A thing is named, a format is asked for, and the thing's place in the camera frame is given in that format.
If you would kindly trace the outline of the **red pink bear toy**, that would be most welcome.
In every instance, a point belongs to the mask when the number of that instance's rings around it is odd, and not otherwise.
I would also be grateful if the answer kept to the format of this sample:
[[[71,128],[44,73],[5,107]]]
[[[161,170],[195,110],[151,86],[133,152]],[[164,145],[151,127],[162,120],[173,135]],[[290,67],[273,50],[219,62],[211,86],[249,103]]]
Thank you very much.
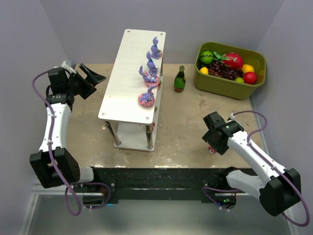
[[[209,151],[210,154],[214,154],[214,153],[217,152],[217,150],[214,149],[212,146],[209,146],[209,147],[208,147],[208,151]]]

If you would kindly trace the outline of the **purple bunny with blue bow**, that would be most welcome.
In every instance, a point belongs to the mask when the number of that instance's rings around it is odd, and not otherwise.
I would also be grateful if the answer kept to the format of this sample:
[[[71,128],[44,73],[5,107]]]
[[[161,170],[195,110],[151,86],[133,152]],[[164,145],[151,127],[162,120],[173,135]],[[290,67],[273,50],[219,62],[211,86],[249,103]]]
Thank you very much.
[[[158,66],[155,65],[155,63],[153,62],[151,54],[149,51],[147,52],[146,57],[148,59],[147,67],[149,69],[149,73],[150,74],[157,74]]]

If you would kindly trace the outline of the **purple bunny with strawberry cake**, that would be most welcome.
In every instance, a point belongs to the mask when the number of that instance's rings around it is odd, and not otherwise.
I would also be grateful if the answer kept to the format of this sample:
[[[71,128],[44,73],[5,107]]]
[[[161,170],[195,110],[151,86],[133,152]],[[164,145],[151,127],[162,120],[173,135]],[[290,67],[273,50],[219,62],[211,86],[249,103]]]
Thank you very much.
[[[162,51],[157,47],[158,39],[157,37],[153,38],[153,45],[151,46],[151,57],[159,59],[162,57]]]

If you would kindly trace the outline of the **pink strawberry donut toy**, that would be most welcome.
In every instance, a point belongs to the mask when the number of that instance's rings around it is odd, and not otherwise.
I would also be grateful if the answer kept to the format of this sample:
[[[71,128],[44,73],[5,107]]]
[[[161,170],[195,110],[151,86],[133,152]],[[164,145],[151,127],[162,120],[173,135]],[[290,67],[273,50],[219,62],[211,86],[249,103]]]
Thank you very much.
[[[161,89],[161,85],[162,85],[162,81],[160,80],[160,81],[159,81],[159,84],[158,84],[157,90],[160,90],[160,89]]]

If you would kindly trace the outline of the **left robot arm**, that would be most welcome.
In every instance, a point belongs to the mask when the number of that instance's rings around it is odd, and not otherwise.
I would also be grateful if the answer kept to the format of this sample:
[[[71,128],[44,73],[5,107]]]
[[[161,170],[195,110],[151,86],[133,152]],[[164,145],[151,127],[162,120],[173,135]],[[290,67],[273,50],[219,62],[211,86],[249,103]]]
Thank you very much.
[[[106,79],[80,64],[83,78],[65,62],[46,72],[50,85],[43,101],[47,121],[43,142],[37,153],[30,155],[30,164],[44,188],[69,184],[88,183],[94,180],[91,167],[80,167],[66,149],[67,126],[75,96],[87,99],[96,91],[96,85]]]

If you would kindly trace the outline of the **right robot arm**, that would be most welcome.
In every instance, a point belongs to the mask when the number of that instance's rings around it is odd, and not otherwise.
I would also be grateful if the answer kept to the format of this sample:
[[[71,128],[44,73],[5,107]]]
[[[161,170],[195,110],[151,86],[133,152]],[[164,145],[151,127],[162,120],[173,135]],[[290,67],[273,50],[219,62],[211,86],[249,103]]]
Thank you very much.
[[[224,188],[234,188],[258,199],[263,209],[277,216],[300,202],[301,179],[295,169],[286,169],[267,155],[237,121],[225,121],[217,112],[203,119],[208,131],[202,139],[219,154],[232,149],[255,172],[254,176],[229,167],[220,175]]]

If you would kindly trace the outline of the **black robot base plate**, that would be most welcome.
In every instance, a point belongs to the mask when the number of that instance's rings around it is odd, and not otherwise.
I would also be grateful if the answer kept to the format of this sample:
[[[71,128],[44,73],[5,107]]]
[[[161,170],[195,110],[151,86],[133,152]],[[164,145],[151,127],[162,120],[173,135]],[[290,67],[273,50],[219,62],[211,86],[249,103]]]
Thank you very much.
[[[95,168],[92,185],[74,186],[85,205],[99,205],[102,196],[110,204],[122,200],[216,201],[228,209],[236,204],[222,179],[222,168]]]

